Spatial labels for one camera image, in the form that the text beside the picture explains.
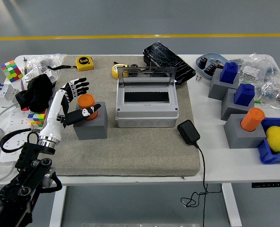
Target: yellow floor line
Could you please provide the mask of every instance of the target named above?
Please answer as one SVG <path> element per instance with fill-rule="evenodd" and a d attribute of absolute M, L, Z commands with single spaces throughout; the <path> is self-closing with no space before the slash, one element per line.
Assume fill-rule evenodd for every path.
<path fill-rule="evenodd" d="M 130 39 L 130 38 L 217 38 L 217 37 L 280 37 L 280 33 L 256 34 L 162 34 L 162 35 L 55 35 L 0 37 L 0 41 L 53 39 Z"/>

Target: sticker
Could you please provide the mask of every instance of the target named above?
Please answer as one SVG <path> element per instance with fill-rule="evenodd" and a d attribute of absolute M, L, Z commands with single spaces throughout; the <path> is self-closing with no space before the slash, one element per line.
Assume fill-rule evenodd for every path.
<path fill-rule="evenodd" d="M 257 77 L 258 73 L 259 73 L 259 69 L 250 67 L 250 66 L 245 66 L 243 69 L 243 73 L 247 74 L 247 75 L 251 75 L 253 77 Z"/>

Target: gray felt mat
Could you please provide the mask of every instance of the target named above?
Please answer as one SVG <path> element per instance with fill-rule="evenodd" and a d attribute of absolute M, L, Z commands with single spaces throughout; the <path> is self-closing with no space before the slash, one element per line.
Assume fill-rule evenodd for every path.
<path fill-rule="evenodd" d="M 64 65 L 76 65 L 76 55 L 64 58 Z M 62 131 L 56 153 L 50 156 L 58 175 L 194 176 L 200 169 L 198 150 L 186 145 L 174 128 L 118 128 L 115 121 L 117 80 L 111 75 L 113 62 L 145 66 L 142 56 L 92 56 L 94 70 L 61 70 L 56 90 L 76 78 L 90 82 L 88 93 L 105 102 L 108 138 L 79 140 L 73 126 Z M 177 88 L 181 122 L 193 119 L 187 83 Z M 70 103 L 75 110 L 77 97 Z"/>

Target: gray floor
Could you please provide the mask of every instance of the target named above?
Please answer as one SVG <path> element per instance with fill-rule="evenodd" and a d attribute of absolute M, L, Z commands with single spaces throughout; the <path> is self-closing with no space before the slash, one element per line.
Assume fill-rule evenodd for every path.
<path fill-rule="evenodd" d="M 280 33 L 280 1 L 0 0 L 0 37 L 230 33 Z M 142 54 L 157 40 L 178 54 L 269 54 L 280 68 L 280 37 L 9 39 L 0 41 L 0 65 L 22 54 Z M 0 82 L 4 78 L 0 70 Z M 83 221 L 201 223 L 202 206 L 186 209 L 179 202 L 199 188 L 69 187 L 63 226 L 81 226 Z M 251 189 L 245 183 L 233 184 L 233 189 L 243 226 L 280 226 L 280 188 Z M 51 198 L 41 196 L 34 211 L 39 218 L 30 226 L 47 226 L 51 206 Z M 206 226 L 229 226 L 222 194 L 208 195 Z"/>

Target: gray block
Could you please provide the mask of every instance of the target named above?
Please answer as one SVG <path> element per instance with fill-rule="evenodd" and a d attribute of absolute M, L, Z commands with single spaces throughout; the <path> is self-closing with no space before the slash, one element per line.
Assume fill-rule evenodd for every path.
<path fill-rule="evenodd" d="M 228 88 L 237 89 L 239 75 L 237 74 L 233 84 L 225 83 L 220 81 L 222 69 L 216 69 L 214 75 L 211 80 L 210 88 L 209 88 L 209 98 L 214 98 L 218 100 L 223 100 Z"/>
<path fill-rule="evenodd" d="M 98 115 L 91 121 L 83 120 L 74 124 L 74 130 L 79 140 L 107 139 L 107 111 L 105 102 L 96 102 L 101 104 L 98 109 Z"/>
<path fill-rule="evenodd" d="M 224 125 L 229 148 L 256 148 L 266 138 L 261 124 L 254 131 L 246 131 L 240 123 L 246 114 L 231 114 Z"/>
<path fill-rule="evenodd" d="M 254 107 L 254 99 L 249 106 L 234 104 L 234 94 L 236 90 L 229 88 L 221 103 L 221 120 L 226 121 L 231 114 L 246 114 Z"/>

